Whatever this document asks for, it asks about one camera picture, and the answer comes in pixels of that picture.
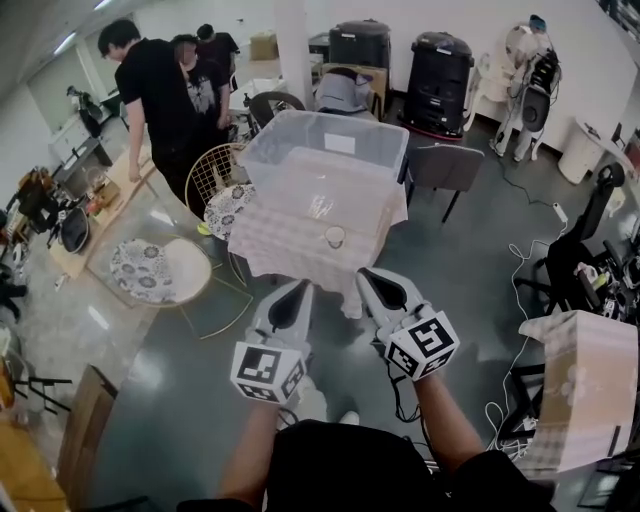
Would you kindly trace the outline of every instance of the paper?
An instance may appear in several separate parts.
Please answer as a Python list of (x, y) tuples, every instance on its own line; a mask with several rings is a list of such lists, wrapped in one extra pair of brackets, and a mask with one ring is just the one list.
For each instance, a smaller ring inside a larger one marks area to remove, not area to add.
[(334, 135), (332, 133), (324, 134), (324, 148), (329, 151), (339, 151), (340, 153), (356, 154), (355, 137), (345, 137), (343, 135)]

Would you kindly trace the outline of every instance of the power strip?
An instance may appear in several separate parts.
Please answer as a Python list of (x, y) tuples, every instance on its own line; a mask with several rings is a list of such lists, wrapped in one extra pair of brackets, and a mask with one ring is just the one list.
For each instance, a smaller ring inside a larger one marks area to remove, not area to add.
[(553, 211), (556, 212), (556, 215), (560, 219), (560, 222), (562, 222), (563, 224), (567, 224), (569, 222), (569, 218), (564, 213), (564, 210), (562, 209), (562, 206), (560, 206), (560, 203), (553, 203)]

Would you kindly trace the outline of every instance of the wooden board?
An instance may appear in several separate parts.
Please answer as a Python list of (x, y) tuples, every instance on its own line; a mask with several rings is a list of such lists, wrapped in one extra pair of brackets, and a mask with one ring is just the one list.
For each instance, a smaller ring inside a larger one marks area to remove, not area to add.
[(65, 512), (67, 500), (22, 427), (0, 420), (0, 482), (18, 512)]
[(95, 456), (116, 394), (113, 385), (97, 368), (85, 368), (58, 459), (58, 483), (67, 495), (71, 510), (86, 506)]
[(145, 149), (141, 155), (145, 155), (147, 160), (140, 167), (141, 180), (137, 183), (131, 183), (129, 180), (129, 152), (125, 151), (120, 158), (111, 166), (107, 172), (107, 176), (119, 188), (118, 197), (107, 206), (91, 225), (91, 237), (88, 245), (79, 254), (70, 254), (59, 243), (54, 242), (49, 249), (49, 254), (60, 268), (69, 275), (71, 279), (77, 279), (89, 264), (93, 251), (99, 245), (102, 236), (107, 228), (120, 216), (133, 197), (138, 193), (149, 177), (156, 170), (155, 165), (150, 159), (149, 150)]

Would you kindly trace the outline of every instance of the pink checkered tablecloth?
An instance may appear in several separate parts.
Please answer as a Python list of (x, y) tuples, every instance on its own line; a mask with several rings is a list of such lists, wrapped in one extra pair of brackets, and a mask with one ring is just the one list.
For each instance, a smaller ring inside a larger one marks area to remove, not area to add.
[[(407, 219), (399, 189), (399, 205), (391, 224)], [(255, 198), (236, 216), (229, 251), (242, 256), (251, 275), (280, 274), (309, 279), (328, 292), (344, 297), (342, 311), (348, 318), (362, 316), (362, 301), (355, 275), (361, 267), (374, 264), (387, 236), (348, 231), (343, 245), (332, 249), (325, 238), (330, 226), (309, 217), (295, 217), (263, 207)]]

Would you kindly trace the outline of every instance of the clear plastic storage bin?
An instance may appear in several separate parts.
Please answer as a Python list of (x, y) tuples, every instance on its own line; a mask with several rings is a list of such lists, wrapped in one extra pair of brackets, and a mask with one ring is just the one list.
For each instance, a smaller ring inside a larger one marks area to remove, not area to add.
[(287, 110), (238, 156), (265, 206), (367, 234), (388, 228), (409, 132)]

